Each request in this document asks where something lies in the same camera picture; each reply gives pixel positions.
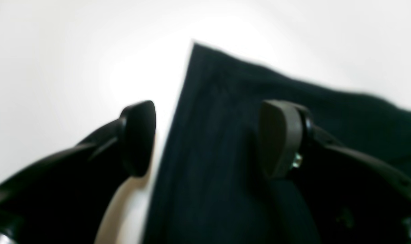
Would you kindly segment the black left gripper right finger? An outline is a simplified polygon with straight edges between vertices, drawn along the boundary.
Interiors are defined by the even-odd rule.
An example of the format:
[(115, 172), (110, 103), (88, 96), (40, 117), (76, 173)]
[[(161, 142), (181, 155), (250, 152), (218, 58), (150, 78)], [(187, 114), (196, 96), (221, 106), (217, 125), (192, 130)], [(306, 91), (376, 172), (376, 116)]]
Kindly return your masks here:
[(323, 243), (411, 244), (411, 178), (350, 149), (304, 106), (266, 99), (259, 111), (267, 178), (300, 191)]

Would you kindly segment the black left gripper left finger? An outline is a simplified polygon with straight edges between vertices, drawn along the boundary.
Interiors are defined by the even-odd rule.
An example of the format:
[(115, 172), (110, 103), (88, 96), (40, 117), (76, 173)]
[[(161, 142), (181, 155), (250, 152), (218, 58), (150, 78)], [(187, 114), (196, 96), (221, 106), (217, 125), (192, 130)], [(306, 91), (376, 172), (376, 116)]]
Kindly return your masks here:
[(155, 132), (154, 103), (138, 102), (2, 181), (0, 244), (93, 244), (118, 188), (146, 175)]

